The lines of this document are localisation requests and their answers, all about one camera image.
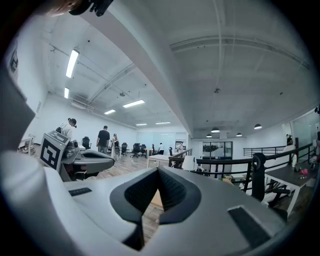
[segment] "metal railing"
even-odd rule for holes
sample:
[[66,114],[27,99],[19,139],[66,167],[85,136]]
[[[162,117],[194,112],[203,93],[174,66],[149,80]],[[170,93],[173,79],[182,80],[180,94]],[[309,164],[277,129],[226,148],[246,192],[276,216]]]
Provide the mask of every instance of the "metal railing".
[[270,146],[270,147],[244,147],[243,156],[251,157],[254,153],[262,153],[264,155],[276,155],[278,152],[283,151],[286,146]]
[[[295,148],[293,150],[290,151],[286,151],[283,153],[278,153],[278,154],[273,154],[273,155],[266,155],[265,158],[266,160],[271,160],[271,159],[277,159],[277,158],[281,158],[281,157],[285,157],[285,156],[289,156],[289,161],[288,162],[283,162],[274,166],[270,166],[270,167],[266,167],[265,170],[270,169],[270,168],[274,168],[274,167],[279,167],[279,166],[283,166],[283,165],[290,165],[292,163],[292,156],[293,154],[297,154],[297,158],[300,159],[302,157],[305,157],[306,155],[308,155],[308,158],[306,160],[303,161],[310,161],[310,154],[314,153],[314,150],[311,150],[312,147],[312,143],[299,147],[299,148]],[[299,152],[302,150],[308,149],[308,153],[300,155],[299,156]],[[175,155],[175,156],[170,156],[169,157],[169,167],[172,166],[172,161],[175,161],[174,164],[174,168],[178,168],[181,169],[182,163],[184,162],[184,158]],[[205,164],[205,165],[210,165],[209,171],[190,171],[191,173],[195,173],[195,174],[199,174],[199,175],[204,175],[204,176],[208,176],[210,177],[210,175],[214,175],[214,178],[217,178],[218,175],[221,175],[221,177],[223,177],[224,175],[232,175],[232,174],[246,174],[245,179],[242,180],[235,180],[235,181],[231,181],[232,183],[244,183],[244,191],[250,190],[251,188],[248,188],[248,184],[251,181],[251,173],[254,171],[254,169],[252,168],[252,158],[247,158],[247,159],[234,159],[234,160],[209,160],[209,159],[197,159],[196,160],[197,164]],[[225,172],[225,165],[241,165],[241,164],[247,164],[247,168],[245,171],[228,171]],[[215,165],[215,172],[211,172],[211,165]],[[218,168],[219,165],[222,165],[222,171],[218,172]]]

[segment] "table leg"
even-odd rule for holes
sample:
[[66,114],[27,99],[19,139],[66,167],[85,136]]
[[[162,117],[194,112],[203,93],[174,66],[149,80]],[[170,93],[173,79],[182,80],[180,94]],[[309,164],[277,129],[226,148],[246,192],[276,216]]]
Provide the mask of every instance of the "table leg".
[[295,203],[296,203],[296,201],[297,201],[299,192],[300,192],[300,187],[298,187],[298,188],[296,188],[296,189],[294,190],[294,194],[293,194],[291,203],[290,203],[290,205],[289,205],[289,207],[288,207],[288,210],[287,210],[287,212],[288,212],[288,217],[289,217],[292,209],[294,208],[294,205],[295,205]]
[[266,191],[266,189],[267,189],[268,181],[269,181],[269,178],[266,177],[266,179],[265,179],[265,185],[264,185],[264,191]]

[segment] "black tabletop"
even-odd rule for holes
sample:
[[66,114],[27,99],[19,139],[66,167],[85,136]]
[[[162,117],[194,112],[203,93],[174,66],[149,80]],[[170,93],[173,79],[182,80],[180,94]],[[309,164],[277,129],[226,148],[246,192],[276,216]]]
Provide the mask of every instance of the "black tabletop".
[[276,170],[266,171],[265,174],[275,177],[276,179],[282,180],[286,183],[302,187],[317,174],[318,168],[316,168],[314,171],[311,171],[311,166],[308,163],[299,163],[299,166],[302,168],[302,170],[307,169],[308,174],[305,175],[300,174],[300,172],[294,172],[291,165],[287,165]]

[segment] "floor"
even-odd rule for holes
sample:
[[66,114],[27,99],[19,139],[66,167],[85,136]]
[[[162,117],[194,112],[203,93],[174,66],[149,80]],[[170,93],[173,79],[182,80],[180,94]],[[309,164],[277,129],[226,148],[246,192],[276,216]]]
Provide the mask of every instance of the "floor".
[[[38,154],[40,152],[40,146],[35,146],[36,153],[33,155],[38,158]],[[147,168],[147,159],[142,156],[139,158],[130,157],[132,154],[128,153],[127,156],[122,156],[121,159],[117,160],[113,167],[108,170],[104,170],[99,173],[97,177],[91,177],[89,179],[107,179],[118,175],[123,175],[135,171],[139,171]],[[156,167],[156,162],[150,162],[150,167]],[[293,207],[293,210],[288,217],[288,223],[295,223],[300,218],[302,218],[304,212],[308,208],[309,202],[312,198],[313,188],[304,186],[300,189],[300,193],[298,195],[297,201]],[[278,204],[275,206],[276,208],[280,208],[283,210],[287,210],[289,204],[292,200],[292,195],[283,197],[278,201]],[[143,233],[144,239],[147,243],[152,235],[157,231],[159,226],[158,219],[159,216],[163,213],[161,208],[158,208],[152,204],[148,206],[144,215],[142,216],[142,225],[143,225]]]

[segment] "black camera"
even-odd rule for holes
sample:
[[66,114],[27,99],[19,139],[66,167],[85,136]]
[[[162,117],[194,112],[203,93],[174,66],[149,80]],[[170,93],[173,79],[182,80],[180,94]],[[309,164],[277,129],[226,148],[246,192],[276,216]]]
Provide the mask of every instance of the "black camera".
[[83,14],[86,10],[90,8],[90,12],[95,12],[95,14],[100,17],[105,14],[106,10],[108,7],[111,5],[111,3],[114,0],[82,0],[81,4],[79,5],[78,8],[69,11],[71,15],[81,15]]

